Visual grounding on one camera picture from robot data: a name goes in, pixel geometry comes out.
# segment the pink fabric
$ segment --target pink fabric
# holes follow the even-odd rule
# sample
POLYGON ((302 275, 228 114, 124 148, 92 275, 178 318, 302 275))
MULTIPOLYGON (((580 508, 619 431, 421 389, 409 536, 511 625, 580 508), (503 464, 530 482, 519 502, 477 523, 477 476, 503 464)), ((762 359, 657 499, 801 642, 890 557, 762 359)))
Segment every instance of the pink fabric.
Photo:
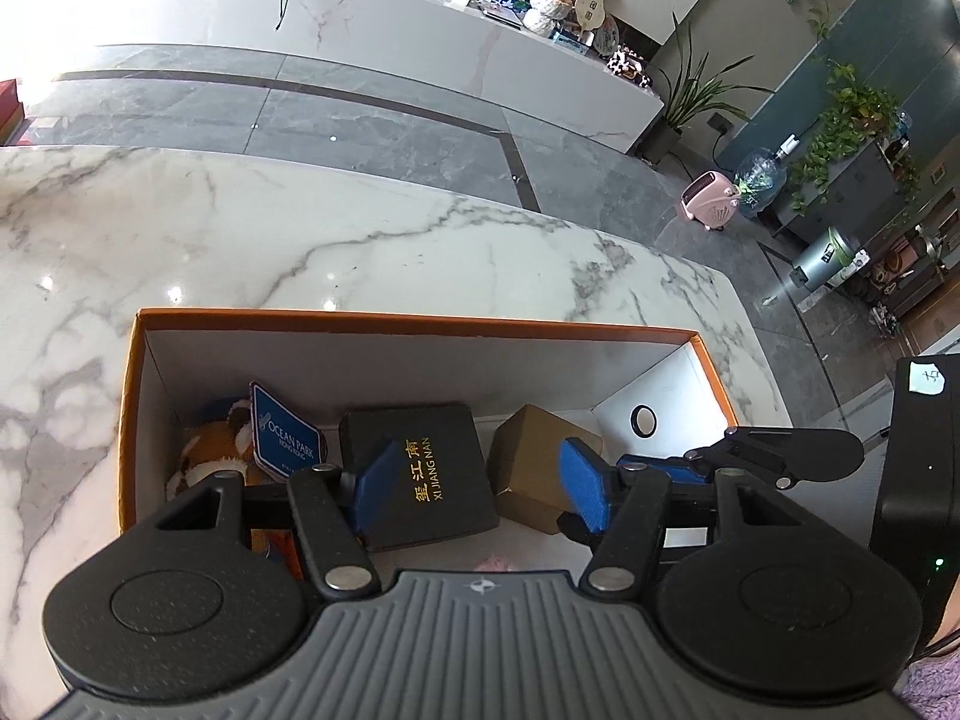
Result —
POLYGON ((912 665, 901 698, 925 720, 960 720, 960 650, 912 665))
POLYGON ((516 569, 510 565, 509 562, 503 560, 502 557, 489 557, 484 560, 480 565, 474 568, 474 571, 477 571, 481 574, 502 574, 505 571, 515 571, 516 569))

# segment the trash can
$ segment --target trash can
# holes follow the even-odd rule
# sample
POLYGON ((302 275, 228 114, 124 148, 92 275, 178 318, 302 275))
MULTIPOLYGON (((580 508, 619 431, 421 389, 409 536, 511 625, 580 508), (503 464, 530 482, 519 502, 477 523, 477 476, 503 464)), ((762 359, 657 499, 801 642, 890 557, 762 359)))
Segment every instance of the trash can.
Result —
POLYGON ((851 264, 857 248, 856 241, 848 241, 836 227, 828 227, 790 263, 793 266, 790 279, 797 287, 812 293, 851 264))

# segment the metal rivet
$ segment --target metal rivet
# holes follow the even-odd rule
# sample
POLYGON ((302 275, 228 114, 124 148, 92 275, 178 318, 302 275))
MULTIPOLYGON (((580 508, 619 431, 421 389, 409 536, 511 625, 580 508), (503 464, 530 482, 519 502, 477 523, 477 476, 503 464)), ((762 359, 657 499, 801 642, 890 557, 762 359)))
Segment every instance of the metal rivet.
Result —
POLYGON ((590 572, 587 577, 590 586, 595 590, 600 590, 600 592, 620 592, 630 589, 634 586, 636 580, 637 578, 632 571, 615 565, 597 568, 597 570, 590 572))
POLYGON ((373 574, 362 565, 338 565, 326 572, 323 581, 335 590, 359 590, 373 581, 373 574))

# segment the white marble surface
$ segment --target white marble surface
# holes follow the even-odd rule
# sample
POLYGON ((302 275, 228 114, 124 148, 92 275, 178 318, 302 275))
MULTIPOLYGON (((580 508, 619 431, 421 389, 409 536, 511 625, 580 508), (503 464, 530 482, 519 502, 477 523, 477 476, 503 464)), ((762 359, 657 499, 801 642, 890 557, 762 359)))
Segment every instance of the white marble surface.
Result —
POLYGON ((97 45, 265 50, 440 86, 618 151, 627 151, 662 108, 656 95, 611 76, 598 59, 476 10, 461 12, 435 0, 290 0, 277 29, 279 10, 280 0, 0 0, 0 77, 53 77, 83 64, 83 53, 97 45), (86 13, 100 14, 82 28, 62 18, 80 2, 86 13))
POLYGON ((459 314, 683 327, 744 423, 789 420, 730 281, 565 221, 256 157, 0 148, 0 702, 62 686, 53 584, 117 534, 115 442, 143 306, 459 314))

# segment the gray marble floor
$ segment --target gray marble floor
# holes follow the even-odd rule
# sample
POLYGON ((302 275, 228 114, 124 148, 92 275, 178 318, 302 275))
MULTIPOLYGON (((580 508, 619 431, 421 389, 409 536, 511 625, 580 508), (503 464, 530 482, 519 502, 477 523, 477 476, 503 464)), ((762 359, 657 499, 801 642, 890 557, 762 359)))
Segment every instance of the gray marble floor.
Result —
POLYGON ((101 47, 61 80, 23 79, 33 143, 230 151, 436 186, 544 213, 723 271, 736 287, 795 424, 842 426, 885 377, 877 332, 841 295, 802 305, 784 288, 796 252, 735 217, 722 233, 676 215, 688 177, 547 122, 409 79, 313 59, 191 46, 101 47))

